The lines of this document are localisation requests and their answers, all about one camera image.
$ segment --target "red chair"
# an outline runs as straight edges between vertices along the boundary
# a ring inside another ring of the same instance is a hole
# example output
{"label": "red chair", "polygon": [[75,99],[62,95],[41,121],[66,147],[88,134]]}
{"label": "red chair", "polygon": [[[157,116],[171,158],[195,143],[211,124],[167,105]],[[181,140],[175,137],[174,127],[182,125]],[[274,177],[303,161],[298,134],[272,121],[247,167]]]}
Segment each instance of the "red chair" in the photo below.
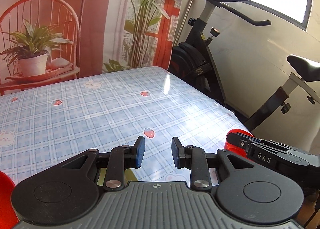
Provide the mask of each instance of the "red chair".
{"label": "red chair", "polygon": [[80,32],[78,17],[73,8],[63,0],[20,0],[16,2],[0,17],[0,51],[12,46],[12,42],[8,40],[9,34],[3,32],[23,31],[23,19],[39,27],[55,24],[57,32],[63,33],[64,38],[73,41],[73,44],[60,45],[61,51],[52,51],[52,59],[62,57],[72,63],[72,66],[70,64],[68,69],[50,73],[47,75],[48,79],[41,81],[34,79],[22,83],[16,80],[7,81],[19,76],[18,63],[9,65],[7,60],[0,60],[0,95],[4,95],[6,90],[24,90],[76,79],[76,74],[80,71],[76,65],[77,63],[79,65]]}

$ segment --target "metal pole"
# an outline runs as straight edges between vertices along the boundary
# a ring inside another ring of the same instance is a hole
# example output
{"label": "metal pole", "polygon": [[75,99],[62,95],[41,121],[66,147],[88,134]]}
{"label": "metal pole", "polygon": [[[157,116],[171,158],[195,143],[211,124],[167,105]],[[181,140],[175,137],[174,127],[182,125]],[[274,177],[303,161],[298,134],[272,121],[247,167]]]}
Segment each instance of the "metal pole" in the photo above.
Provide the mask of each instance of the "metal pole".
{"label": "metal pole", "polygon": [[84,1],[81,1],[81,8],[80,8],[80,14],[79,14],[79,27],[80,27],[80,32],[81,32],[81,23],[82,23],[82,16],[83,16],[83,9],[84,9]]}
{"label": "metal pole", "polygon": [[181,21],[181,24],[180,24],[180,26],[179,26],[179,28],[178,28],[177,35],[175,36],[175,39],[174,39],[174,41],[173,41],[173,45],[174,45],[174,46],[176,46],[176,45],[178,44],[178,41],[179,41],[179,38],[180,38],[180,36],[181,36],[184,23],[186,22],[186,20],[187,20],[187,18],[188,18],[188,15],[189,15],[189,11],[190,11],[192,2],[193,2],[193,0],[189,0],[189,2],[188,2],[188,7],[187,7],[186,11],[184,12],[184,16],[183,16],[183,19],[182,19],[182,21]]}

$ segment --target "white wall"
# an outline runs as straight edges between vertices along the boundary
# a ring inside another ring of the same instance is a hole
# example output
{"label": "white wall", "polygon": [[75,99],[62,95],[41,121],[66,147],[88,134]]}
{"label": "white wall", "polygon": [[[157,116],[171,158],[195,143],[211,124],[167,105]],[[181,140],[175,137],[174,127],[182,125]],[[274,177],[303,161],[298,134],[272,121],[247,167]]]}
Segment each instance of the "white wall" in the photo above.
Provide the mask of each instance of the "white wall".
{"label": "white wall", "polygon": [[[187,1],[183,0],[181,11]],[[221,31],[209,47],[227,101],[250,116],[285,83],[291,72],[297,74],[286,61],[289,54],[320,62],[320,0],[313,1],[307,32],[248,4],[230,5],[252,19],[272,22],[271,26],[256,27],[216,8],[204,31],[206,37],[211,27]],[[203,8],[204,0],[194,0],[188,18],[197,18]],[[179,42],[186,39],[190,29],[186,23]],[[309,85],[320,94],[320,82]],[[283,115],[280,108],[277,109],[253,134],[320,153],[320,105],[312,105],[300,87],[287,102],[292,107],[288,113]]]}

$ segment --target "strawberry print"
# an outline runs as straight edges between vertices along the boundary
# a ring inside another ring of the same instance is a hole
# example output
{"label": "strawberry print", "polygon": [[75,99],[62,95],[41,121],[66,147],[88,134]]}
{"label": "strawberry print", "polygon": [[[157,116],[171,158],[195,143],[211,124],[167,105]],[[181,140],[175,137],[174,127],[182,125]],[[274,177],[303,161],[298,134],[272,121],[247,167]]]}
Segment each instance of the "strawberry print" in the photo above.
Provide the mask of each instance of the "strawberry print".
{"label": "strawberry print", "polygon": [[150,139],[152,139],[155,136],[155,132],[150,128],[144,129],[143,134]]}
{"label": "strawberry print", "polygon": [[55,106],[60,105],[60,104],[62,104],[62,102],[60,100],[55,100],[53,102],[53,105],[55,105]]}
{"label": "strawberry print", "polygon": [[142,95],[142,96],[149,96],[150,93],[149,93],[149,92],[141,92],[140,95]]}

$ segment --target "exercise bike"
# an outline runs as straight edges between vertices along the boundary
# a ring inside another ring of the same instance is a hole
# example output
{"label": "exercise bike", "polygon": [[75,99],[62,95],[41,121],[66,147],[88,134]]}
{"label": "exercise bike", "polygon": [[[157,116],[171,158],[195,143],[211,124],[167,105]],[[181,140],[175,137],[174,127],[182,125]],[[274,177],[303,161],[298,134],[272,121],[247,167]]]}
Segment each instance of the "exercise bike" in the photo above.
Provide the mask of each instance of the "exercise bike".
{"label": "exercise bike", "polygon": [[209,17],[213,10],[219,7],[232,12],[254,26],[271,25],[270,20],[255,21],[225,4],[225,2],[236,1],[247,0],[205,0],[205,7],[200,17],[188,20],[188,24],[192,26],[192,29],[186,41],[172,48],[168,71],[208,97],[216,100],[224,107],[232,110],[249,131],[258,127],[280,106],[282,107],[282,113],[287,113],[291,106],[289,103],[285,103],[285,100],[289,98],[290,93],[297,86],[302,87],[309,94],[307,98],[312,104],[315,104],[315,102],[320,103],[319,96],[306,84],[306,82],[320,81],[320,63],[299,56],[289,55],[287,61],[301,78],[291,73],[286,83],[279,87],[250,118],[245,117],[226,104],[226,97],[219,72],[208,47],[212,38],[219,36],[220,32],[216,28],[212,28],[210,31],[211,37],[205,39],[203,35],[203,30],[207,25]]}

